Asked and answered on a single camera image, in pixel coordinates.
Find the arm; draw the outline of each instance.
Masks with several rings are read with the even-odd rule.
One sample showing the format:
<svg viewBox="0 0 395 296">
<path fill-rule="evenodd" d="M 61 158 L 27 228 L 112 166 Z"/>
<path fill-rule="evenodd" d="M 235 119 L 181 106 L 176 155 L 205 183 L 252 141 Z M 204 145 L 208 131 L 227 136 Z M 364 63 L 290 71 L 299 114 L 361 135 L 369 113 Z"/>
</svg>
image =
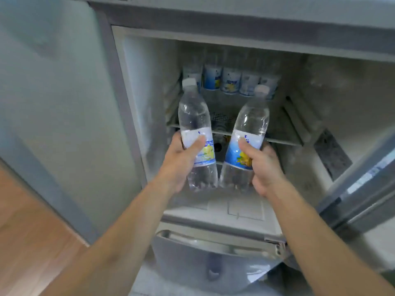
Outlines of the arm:
<svg viewBox="0 0 395 296">
<path fill-rule="evenodd" d="M 269 145 L 260 151 L 240 140 L 239 146 L 252 158 L 252 183 L 271 203 L 316 295 L 395 295 L 394 288 L 362 262 L 286 180 Z"/>
<path fill-rule="evenodd" d="M 179 192 L 205 139 L 183 150 L 177 132 L 158 175 L 113 226 L 70 264 L 41 296 L 128 295 L 169 199 Z"/>
</svg>

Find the clear liquid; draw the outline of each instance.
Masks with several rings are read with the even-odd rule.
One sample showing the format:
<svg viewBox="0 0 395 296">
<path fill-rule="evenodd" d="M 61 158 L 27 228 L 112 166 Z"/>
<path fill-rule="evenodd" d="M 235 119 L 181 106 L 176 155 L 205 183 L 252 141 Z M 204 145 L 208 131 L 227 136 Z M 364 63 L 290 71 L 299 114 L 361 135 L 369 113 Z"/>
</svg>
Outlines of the clear liquid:
<svg viewBox="0 0 395 296">
<path fill-rule="evenodd" d="M 255 97 L 240 110 L 234 130 L 265 136 L 269 125 L 269 108 L 264 99 Z M 219 185 L 222 188 L 233 188 L 245 191 L 254 177 L 253 170 L 241 169 L 224 162 Z"/>
<path fill-rule="evenodd" d="M 178 118 L 181 131 L 211 128 L 209 109 L 196 89 L 186 89 L 180 100 Z M 192 191 L 218 187 L 216 164 L 192 168 L 188 174 L 188 183 Z"/>
</svg>

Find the person's left hand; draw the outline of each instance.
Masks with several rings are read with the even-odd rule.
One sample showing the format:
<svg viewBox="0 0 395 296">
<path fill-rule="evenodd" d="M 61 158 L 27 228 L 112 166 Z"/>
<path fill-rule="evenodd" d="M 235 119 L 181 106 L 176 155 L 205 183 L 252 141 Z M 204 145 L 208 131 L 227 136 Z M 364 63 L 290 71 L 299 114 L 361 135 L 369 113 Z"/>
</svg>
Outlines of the person's left hand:
<svg viewBox="0 0 395 296">
<path fill-rule="evenodd" d="M 184 150 L 180 131 L 176 132 L 156 176 L 157 179 L 166 185 L 172 193 L 180 192 L 185 184 L 186 176 L 192 170 L 196 155 L 202 150 L 205 143 L 205 136 L 200 135 L 189 148 Z"/>
</svg>

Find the person's left arm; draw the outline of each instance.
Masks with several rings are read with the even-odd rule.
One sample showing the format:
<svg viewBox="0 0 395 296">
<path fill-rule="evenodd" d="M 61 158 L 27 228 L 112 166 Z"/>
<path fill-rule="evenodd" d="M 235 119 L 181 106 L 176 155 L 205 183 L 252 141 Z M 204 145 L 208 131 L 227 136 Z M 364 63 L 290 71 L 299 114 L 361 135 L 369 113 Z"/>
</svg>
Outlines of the person's left arm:
<svg viewBox="0 0 395 296">
<path fill-rule="evenodd" d="M 171 196 L 182 189 L 195 156 L 204 145 L 205 138 L 200 136 L 184 150 L 177 132 L 155 179 L 41 296 L 128 295 Z"/>
</svg>

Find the person's right arm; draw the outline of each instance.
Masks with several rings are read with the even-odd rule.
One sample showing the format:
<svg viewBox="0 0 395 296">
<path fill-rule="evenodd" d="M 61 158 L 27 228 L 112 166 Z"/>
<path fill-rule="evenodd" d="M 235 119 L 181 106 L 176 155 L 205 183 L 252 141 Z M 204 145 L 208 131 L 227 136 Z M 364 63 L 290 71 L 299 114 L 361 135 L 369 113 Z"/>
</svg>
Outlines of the person's right arm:
<svg viewBox="0 0 395 296">
<path fill-rule="evenodd" d="M 252 159 L 256 191 L 266 196 L 302 272 L 316 295 L 395 295 L 328 227 L 285 178 L 274 150 L 262 151 L 244 139 L 240 149 Z"/>
</svg>

